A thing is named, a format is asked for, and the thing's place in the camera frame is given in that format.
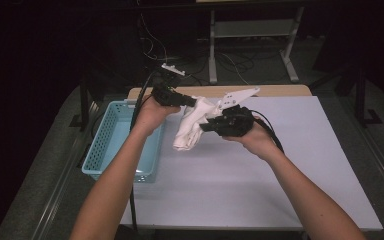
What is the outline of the metal floor rail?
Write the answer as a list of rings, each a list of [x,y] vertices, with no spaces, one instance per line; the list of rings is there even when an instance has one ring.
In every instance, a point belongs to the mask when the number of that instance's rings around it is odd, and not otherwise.
[[[64,162],[64,167],[60,172],[49,200],[45,204],[31,240],[47,239],[60,204],[67,193],[72,173],[77,169],[77,165],[81,163],[87,153],[87,145],[91,142],[90,130],[92,129],[92,121],[97,117],[99,110],[100,108],[95,101],[86,106],[86,115],[89,117],[89,122],[83,130],[79,130],[76,133],[76,138],[71,145],[69,155]]]
[[[375,164],[384,177],[384,154],[382,153],[380,146],[376,143],[375,138],[369,131],[369,126],[372,124],[371,119],[358,120],[355,116],[353,105],[346,99],[340,99],[340,102],[347,115],[351,117],[354,127],[358,130],[365,144],[370,149],[371,154],[374,156]]]

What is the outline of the white shirt with chick print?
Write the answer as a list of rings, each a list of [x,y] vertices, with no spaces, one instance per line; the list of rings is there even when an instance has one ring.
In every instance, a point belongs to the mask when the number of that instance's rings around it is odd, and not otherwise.
[[[200,96],[196,98],[194,107],[187,106],[174,138],[173,148],[177,151],[188,151],[194,148],[204,133],[201,124],[208,123],[208,117],[218,117],[222,114],[220,103],[221,101],[213,103],[206,97]]]

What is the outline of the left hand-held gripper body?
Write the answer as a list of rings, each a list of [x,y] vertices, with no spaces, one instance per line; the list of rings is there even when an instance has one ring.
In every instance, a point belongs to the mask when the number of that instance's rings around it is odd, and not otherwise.
[[[180,76],[184,77],[185,72],[178,70],[175,65],[161,65],[163,69],[162,80],[155,83],[151,95],[162,106],[182,106],[186,100],[181,93],[175,91],[180,83]]]

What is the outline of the light blue plastic basket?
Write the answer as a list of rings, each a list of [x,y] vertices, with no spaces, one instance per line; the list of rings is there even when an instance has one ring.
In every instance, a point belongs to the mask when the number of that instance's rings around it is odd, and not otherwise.
[[[97,180],[126,140],[134,103],[112,101],[109,103],[99,128],[82,165],[82,172]],[[135,173],[135,183],[154,183],[160,158],[165,124],[161,124],[147,138]]]

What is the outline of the person's left hand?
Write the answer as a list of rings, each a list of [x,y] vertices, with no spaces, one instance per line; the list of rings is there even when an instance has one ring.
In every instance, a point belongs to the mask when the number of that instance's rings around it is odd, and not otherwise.
[[[132,132],[134,135],[148,137],[164,122],[167,116],[179,111],[179,107],[162,106],[151,95],[147,95]]]

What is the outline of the person's right hand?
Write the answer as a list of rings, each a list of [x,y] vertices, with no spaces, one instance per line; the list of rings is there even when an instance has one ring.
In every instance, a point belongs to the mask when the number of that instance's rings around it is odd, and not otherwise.
[[[224,140],[240,143],[250,153],[267,162],[274,160],[282,154],[268,132],[257,123],[254,123],[253,128],[244,136],[224,137]]]

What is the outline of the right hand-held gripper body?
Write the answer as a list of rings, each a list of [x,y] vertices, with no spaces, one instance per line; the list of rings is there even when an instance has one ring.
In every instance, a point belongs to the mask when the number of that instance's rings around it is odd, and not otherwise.
[[[221,116],[216,118],[216,133],[220,136],[244,136],[253,126],[254,117],[240,103],[260,91],[259,87],[228,92],[222,98],[219,109]]]

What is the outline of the black metal stand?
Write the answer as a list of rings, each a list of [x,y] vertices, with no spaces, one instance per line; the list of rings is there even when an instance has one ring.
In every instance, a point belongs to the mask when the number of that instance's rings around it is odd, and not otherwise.
[[[70,127],[78,127],[81,132],[83,132],[90,119],[90,106],[92,95],[89,91],[89,80],[86,76],[83,76],[79,84],[79,93],[80,93],[80,113],[74,115],[70,122]]]
[[[310,90],[327,84],[330,80],[339,78],[334,92],[338,96],[348,96],[352,90],[355,90],[354,98],[354,116],[363,128],[369,124],[382,124],[382,120],[373,109],[365,107],[366,100],[366,78],[364,71],[359,64],[345,64],[337,70],[316,80],[308,85]]]

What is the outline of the grey metal desk frame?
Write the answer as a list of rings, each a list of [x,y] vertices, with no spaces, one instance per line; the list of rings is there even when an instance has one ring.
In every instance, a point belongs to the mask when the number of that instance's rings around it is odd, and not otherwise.
[[[226,20],[216,19],[216,11],[210,11],[210,33],[209,33],[209,77],[210,83],[217,83],[215,40],[217,38],[246,38],[246,37],[286,37],[286,46],[279,51],[289,79],[297,83],[299,77],[295,71],[290,54],[300,26],[304,7],[296,8],[293,18],[275,18],[261,20]]]

